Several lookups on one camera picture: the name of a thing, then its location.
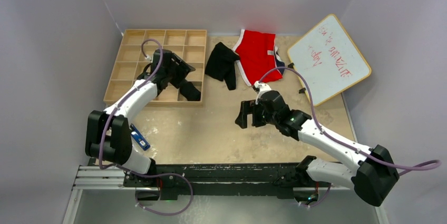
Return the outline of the black striped underwear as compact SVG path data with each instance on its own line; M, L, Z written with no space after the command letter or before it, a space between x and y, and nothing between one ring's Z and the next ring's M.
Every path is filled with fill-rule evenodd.
M200 81L185 81L178 89L178 101L201 101L202 82Z

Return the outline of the plain black underwear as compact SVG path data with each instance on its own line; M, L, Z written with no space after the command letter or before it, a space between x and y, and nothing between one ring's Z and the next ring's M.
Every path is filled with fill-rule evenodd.
M222 42L217 43L205 67L205 75L219 81L225 81L228 90L236 89L236 71L235 62L240 60L232 49L225 46Z

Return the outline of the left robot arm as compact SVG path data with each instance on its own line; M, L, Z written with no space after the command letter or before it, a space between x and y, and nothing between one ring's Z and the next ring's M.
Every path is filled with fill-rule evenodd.
M117 164L137 173L145 187L157 181L155 162L134 147L131 123L138 113L161 92L172 85L188 101L199 101L201 93L187 80L195 68L176 53L155 50L152 60L137 76L133 86L110 107L92 111L88 116L85 153L87 156Z

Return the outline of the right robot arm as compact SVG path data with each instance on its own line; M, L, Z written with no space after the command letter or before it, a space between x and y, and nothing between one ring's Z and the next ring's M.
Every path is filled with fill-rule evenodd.
M241 101L235 123L242 129L252 125L273 125L282 135L312 145L336 159L327 162L306 156L296 167L297 181L307 186L313 181L327 182L353 190L364 202L379 207L400 176L395 168L381 164L392 162L385 147L370 148L346 138L338 142L329 138L330 130L309 114L290 109L278 91L264 92L256 100Z

